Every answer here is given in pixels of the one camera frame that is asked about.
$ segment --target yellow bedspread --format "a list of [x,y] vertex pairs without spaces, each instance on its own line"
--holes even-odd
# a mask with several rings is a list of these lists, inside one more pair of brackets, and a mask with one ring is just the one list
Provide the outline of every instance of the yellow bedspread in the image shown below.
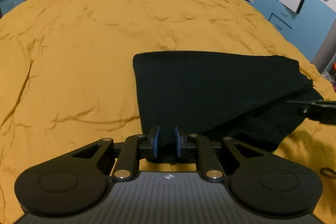
[[[141,132],[132,58],[164,50],[287,56],[336,100],[316,68],[243,0],[28,0],[0,20],[1,224],[23,214],[13,188],[23,170],[102,137],[120,142]],[[336,170],[335,131],[305,120],[275,153],[317,173]],[[335,224],[336,180],[322,180],[315,215]]]

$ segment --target black cloth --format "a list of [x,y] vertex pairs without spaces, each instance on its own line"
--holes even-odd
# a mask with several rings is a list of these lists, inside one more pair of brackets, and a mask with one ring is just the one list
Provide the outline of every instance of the black cloth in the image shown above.
[[148,52],[133,58],[142,132],[154,124],[162,145],[174,126],[220,141],[230,136],[265,151],[304,120],[286,100],[323,100],[296,60],[219,52]]

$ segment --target black metal bar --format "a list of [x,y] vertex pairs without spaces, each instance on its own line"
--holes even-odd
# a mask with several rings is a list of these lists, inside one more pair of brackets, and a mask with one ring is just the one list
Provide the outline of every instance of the black metal bar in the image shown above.
[[123,148],[124,143],[115,143],[113,146],[114,157],[117,159],[120,155],[121,149]]
[[112,179],[115,181],[129,181],[139,172],[139,144],[147,140],[146,135],[128,137],[121,149],[117,163],[113,169]]
[[209,139],[206,136],[190,134],[188,140],[196,143],[196,167],[200,175],[209,182],[222,181],[225,174]]

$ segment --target drawer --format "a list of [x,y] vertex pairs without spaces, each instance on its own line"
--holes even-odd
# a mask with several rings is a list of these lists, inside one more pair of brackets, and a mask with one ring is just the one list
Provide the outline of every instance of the drawer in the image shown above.
[[19,5],[22,2],[23,0],[3,0],[2,2],[0,2],[0,9],[2,15],[7,14],[9,11],[14,9],[17,5]]
[[297,13],[284,6],[280,1],[276,1],[273,7],[273,14],[279,17],[283,22],[289,26],[293,26]]
[[269,22],[271,22],[275,26],[275,28],[278,30],[278,32],[281,33],[285,39],[287,39],[288,34],[292,29],[290,26],[288,26],[285,22],[283,22],[275,14],[271,15]]

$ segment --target mustard yellow blanket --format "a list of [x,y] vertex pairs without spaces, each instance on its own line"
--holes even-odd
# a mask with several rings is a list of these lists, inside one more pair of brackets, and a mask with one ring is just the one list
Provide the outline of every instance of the mustard yellow blanket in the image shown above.
[[[28,0],[0,20],[1,224],[23,214],[14,182],[28,167],[141,132],[132,58],[164,50],[287,56],[336,100],[316,68],[243,0]],[[305,120],[275,153],[317,173],[336,170],[335,132]],[[315,215],[335,224],[336,180],[321,179]]]

